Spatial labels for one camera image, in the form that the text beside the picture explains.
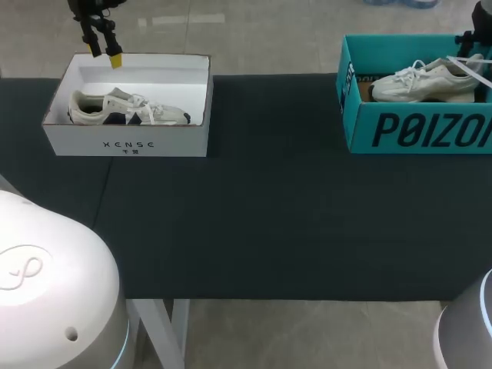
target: shoelace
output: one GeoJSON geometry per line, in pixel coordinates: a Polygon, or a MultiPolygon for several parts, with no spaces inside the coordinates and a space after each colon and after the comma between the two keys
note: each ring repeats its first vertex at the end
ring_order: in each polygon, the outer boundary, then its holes
{"type": "Polygon", "coordinates": [[[134,112],[142,112],[144,110],[147,111],[148,117],[151,120],[151,125],[155,125],[155,118],[154,114],[160,114],[164,112],[166,109],[164,105],[159,105],[159,104],[151,104],[149,101],[145,99],[144,96],[141,95],[132,95],[133,97],[133,105],[134,108],[128,108],[128,111],[134,111],[134,112]]]}
{"type": "MultiPolygon", "coordinates": [[[[470,58],[457,58],[455,56],[447,56],[447,58],[451,63],[456,65],[459,69],[461,69],[468,75],[471,75],[473,78],[477,79],[478,81],[482,82],[488,88],[492,88],[492,82],[490,82],[488,79],[484,78],[483,76],[479,75],[475,71],[472,71],[470,68],[468,68],[465,64],[462,63],[462,62],[468,62],[470,58]]],[[[472,62],[482,63],[482,64],[492,64],[492,60],[487,60],[487,59],[472,60],[472,62]]]]}
{"type": "Polygon", "coordinates": [[[401,80],[405,85],[408,85],[407,92],[410,92],[412,90],[415,81],[418,80],[425,73],[425,70],[422,69],[425,68],[425,66],[426,65],[423,61],[416,60],[411,67],[405,68],[395,73],[397,79],[401,80]]]}

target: white sneaker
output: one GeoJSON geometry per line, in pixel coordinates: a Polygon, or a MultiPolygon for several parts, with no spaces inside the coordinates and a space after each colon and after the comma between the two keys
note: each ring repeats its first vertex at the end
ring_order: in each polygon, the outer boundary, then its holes
{"type": "MultiPolygon", "coordinates": [[[[467,60],[466,66],[481,76],[483,59],[483,55],[475,54],[467,60]]],[[[475,77],[446,59],[428,65],[417,60],[410,68],[374,82],[369,87],[369,95],[380,102],[474,102],[474,90],[479,84],[475,77]]]]}
{"type": "Polygon", "coordinates": [[[151,104],[143,96],[119,88],[107,95],[75,91],[68,109],[71,121],[81,125],[187,125],[191,120],[179,108],[151,104]]]}

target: shoe box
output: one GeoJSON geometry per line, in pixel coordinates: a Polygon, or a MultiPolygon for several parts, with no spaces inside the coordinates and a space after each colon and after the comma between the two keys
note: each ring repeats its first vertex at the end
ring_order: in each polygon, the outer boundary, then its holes
{"type": "Polygon", "coordinates": [[[55,93],[42,126],[60,156],[207,155],[213,83],[204,55],[123,54],[122,66],[109,57],[76,54],[55,93]],[[189,125],[75,125],[68,102],[75,90],[106,95],[114,88],[178,107],[189,125]]]}
{"type": "MultiPolygon", "coordinates": [[[[373,81],[456,56],[454,35],[346,35],[337,95],[347,146],[356,154],[492,154],[492,89],[480,84],[475,102],[372,102],[373,81]]],[[[489,48],[470,55],[489,59],[489,48]]]]}

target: concrete floor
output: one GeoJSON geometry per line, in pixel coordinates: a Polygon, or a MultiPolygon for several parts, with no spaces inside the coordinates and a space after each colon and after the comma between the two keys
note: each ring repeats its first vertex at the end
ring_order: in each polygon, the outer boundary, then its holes
{"type": "MultiPolygon", "coordinates": [[[[111,11],[126,52],[200,53],[216,74],[335,72],[346,33],[471,28],[476,0],[432,10],[362,0],[128,0],[111,11]]],[[[0,0],[3,77],[62,76],[86,52],[66,0],[0,0]]],[[[193,301],[190,369],[434,369],[436,301],[193,301]]],[[[146,369],[158,368],[148,350],[146,369]]]]}

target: black tablecloth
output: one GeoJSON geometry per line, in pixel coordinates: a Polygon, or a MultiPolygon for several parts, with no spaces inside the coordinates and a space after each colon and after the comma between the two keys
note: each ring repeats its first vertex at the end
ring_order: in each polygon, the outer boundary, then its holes
{"type": "Polygon", "coordinates": [[[95,223],[110,158],[57,157],[41,127],[58,79],[0,79],[0,174],[44,208],[95,223]]]}
{"type": "Polygon", "coordinates": [[[113,161],[127,297],[450,300],[492,267],[492,157],[350,155],[334,75],[214,85],[208,158],[113,161]]]}

